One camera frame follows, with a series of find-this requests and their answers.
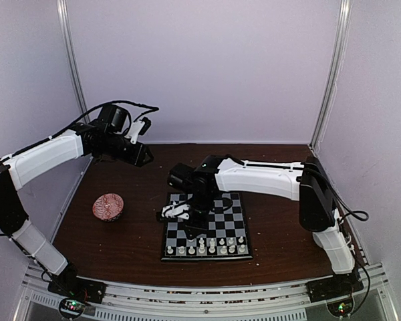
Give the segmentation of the left aluminium frame post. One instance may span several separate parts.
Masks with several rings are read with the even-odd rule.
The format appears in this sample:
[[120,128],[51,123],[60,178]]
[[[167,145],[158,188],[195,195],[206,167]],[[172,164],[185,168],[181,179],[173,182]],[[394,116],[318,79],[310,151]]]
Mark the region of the left aluminium frame post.
[[68,66],[70,69],[70,78],[76,97],[76,104],[78,106],[78,109],[80,110],[80,114],[84,116],[80,120],[80,122],[88,124],[91,120],[88,114],[88,107],[86,104],[86,99],[84,97],[84,91],[82,89],[82,82],[80,79],[80,73],[76,61],[76,54],[74,51],[74,42],[72,39],[70,19],[68,15],[68,2],[66,0],[57,0],[56,5],[61,33],[63,36],[63,42],[65,45]]

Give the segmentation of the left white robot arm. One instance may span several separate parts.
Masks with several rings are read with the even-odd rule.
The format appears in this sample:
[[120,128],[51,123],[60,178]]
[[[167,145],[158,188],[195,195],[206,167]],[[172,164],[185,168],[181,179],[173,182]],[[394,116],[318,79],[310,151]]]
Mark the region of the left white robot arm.
[[99,114],[90,122],[76,118],[70,124],[17,152],[0,157],[0,237],[6,237],[48,274],[57,276],[56,284],[69,297],[83,290],[71,263],[52,244],[52,225],[35,210],[35,201],[47,211],[71,195],[77,171],[85,157],[108,156],[114,160],[142,167],[153,156],[139,141],[151,126],[147,115],[156,107],[141,105],[139,116],[126,109],[129,102],[115,100],[92,108]]

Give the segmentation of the black grey chessboard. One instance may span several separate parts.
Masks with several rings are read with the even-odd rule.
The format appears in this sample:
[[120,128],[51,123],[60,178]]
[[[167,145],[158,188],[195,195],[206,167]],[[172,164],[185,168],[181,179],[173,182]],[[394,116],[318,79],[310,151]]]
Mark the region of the black grey chessboard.
[[[183,227],[184,220],[182,219],[170,219],[164,223],[161,249],[162,261],[229,261],[253,258],[247,218],[240,193],[223,193],[221,197],[215,200],[214,211],[209,214],[209,230],[206,234],[201,234],[189,240]],[[244,237],[243,243],[239,243],[240,236]],[[233,237],[235,241],[232,245],[228,244],[230,237]],[[200,238],[204,239],[205,245],[199,245]],[[211,238],[216,241],[216,252],[214,253],[209,253]],[[225,239],[226,254],[221,254],[220,252],[223,246],[219,244],[221,238]],[[239,246],[242,244],[245,245],[244,253],[239,251]],[[166,252],[168,246],[172,246],[174,250],[171,255]],[[180,246],[185,247],[185,253],[182,255],[178,253]],[[192,255],[188,253],[190,246],[195,249],[195,253]],[[234,253],[229,253],[230,246],[235,246]],[[206,253],[204,255],[198,253],[199,247],[205,247]]]

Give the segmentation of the red patterned bowl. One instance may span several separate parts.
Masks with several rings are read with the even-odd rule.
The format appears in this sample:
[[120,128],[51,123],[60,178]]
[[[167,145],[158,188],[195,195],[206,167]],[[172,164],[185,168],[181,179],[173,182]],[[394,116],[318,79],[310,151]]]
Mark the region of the red patterned bowl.
[[119,219],[124,211],[124,200],[115,193],[107,193],[98,197],[92,205],[92,213],[103,222]]

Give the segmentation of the right aluminium frame post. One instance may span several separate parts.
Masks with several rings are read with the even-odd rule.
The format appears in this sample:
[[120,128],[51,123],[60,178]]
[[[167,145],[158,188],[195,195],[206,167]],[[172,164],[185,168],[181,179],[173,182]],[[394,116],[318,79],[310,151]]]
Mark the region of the right aluminium frame post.
[[319,146],[324,138],[331,109],[336,97],[338,76],[343,65],[348,39],[352,4],[353,1],[350,0],[340,1],[340,11],[338,15],[336,36],[333,46],[333,53],[331,56],[329,73],[325,84],[325,91],[323,93],[317,122],[313,131],[311,142],[309,144],[310,149],[314,153],[319,151]]

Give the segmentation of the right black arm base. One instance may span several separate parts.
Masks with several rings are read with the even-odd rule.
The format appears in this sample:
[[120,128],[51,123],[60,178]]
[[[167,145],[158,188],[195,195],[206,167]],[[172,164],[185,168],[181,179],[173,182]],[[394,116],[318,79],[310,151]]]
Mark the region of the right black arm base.
[[355,308],[354,293],[364,289],[358,271],[334,274],[328,278],[306,283],[311,303],[327,302],[328,312],[335,317],[348,317]]

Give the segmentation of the aluminium frame post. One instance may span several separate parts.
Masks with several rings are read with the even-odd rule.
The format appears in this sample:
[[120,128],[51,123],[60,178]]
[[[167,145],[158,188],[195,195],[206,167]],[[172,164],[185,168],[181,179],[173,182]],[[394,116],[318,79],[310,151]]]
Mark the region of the aluminium frame post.
[[340,11],[338,15],[336,36],[333,46],[333,53],[331,56],[329,73],[325,84],[325,91],[323,93],[317,122],[313,131],[311,142],[309,144],[310,149],[314,153],[319,151],[319,146],[324,138],[331,109],[336,97],[338,76],[343,65],[348,39],[352,4],[353,1],[350,0],[340,1]]
[[82,82],[80,79],[80,73],[76,61],[76,54],[74,51],[74,42],[72,39],[70,19],[68,15],[68,2],[66,0],[57,0],[56,5],[61,33],[63,36],[63,42],[65,45],[68,66],[70,69],[70,78],[76,97],[76,104],[78,106],[78,109],[80,110],[80,114],[84,116],[80,120],[80,122],[88,124],[91,120],[88,114],[88,107],[86,104],[86,99],[84,97],[84,91],[82,89]]

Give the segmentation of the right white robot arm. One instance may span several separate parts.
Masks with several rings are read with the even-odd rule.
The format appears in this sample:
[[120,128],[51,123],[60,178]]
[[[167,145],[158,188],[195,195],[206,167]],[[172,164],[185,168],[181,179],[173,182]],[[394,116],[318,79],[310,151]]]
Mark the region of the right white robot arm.
[[319,160],[264,163],[240,160],[231,155],[209,155],[197,167],[178,163],[171,168],[167,183],[189,194],[181,203],[167,205],[161,219],[181,218],[187,236],[193,238],[208,229],[207,215],[223,192],[250,192],[273,195],[299,203],[299,223],[330,260],[336,276],[329,281],[335,295],[345,294],[354,284],[355,259],[350,238],[343,230],[338,201]]

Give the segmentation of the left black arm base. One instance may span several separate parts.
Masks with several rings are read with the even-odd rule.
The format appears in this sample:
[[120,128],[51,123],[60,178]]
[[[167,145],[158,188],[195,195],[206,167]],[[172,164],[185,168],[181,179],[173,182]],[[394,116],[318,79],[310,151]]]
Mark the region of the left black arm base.
[[64,278],[48,274],[50,281],[47,290],[59,294],[58,312],[66,320],[75,320],[85,312],[94,310],[94,304],[101,304],[106,292],[103,282],[70,276]]

